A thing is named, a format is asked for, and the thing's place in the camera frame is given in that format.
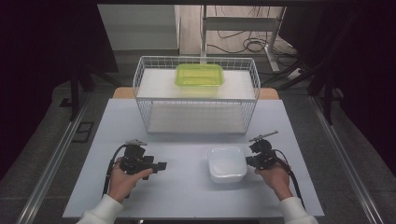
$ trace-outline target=white sleeve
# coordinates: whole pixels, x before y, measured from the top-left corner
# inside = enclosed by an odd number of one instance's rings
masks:
[[[113,224],[122,209],[122,204],[105,194],[95,208],[84,212],[78,224]]]
[[[318,224],[317,220],[308,215],[296,197],[287,198],[279,203],[280,212],[285,219],[285,224]]]

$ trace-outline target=hand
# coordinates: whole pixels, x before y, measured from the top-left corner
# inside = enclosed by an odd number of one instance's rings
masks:
[[[293,196],[289,188],[289,174],[279,162],[275,163],[267,170],[256,169],[254,173],[262,176],[265,183],[274,190],[280,201]]]
[[[135,175],[127,175],[120,168],[120,159],[116,161],[111,171],[110,187],[108,196],[119,203],[122,203],[124,198],[131,193],[131,190],[136,186],[139,179],[151,175],[152,169],[141,171]]]

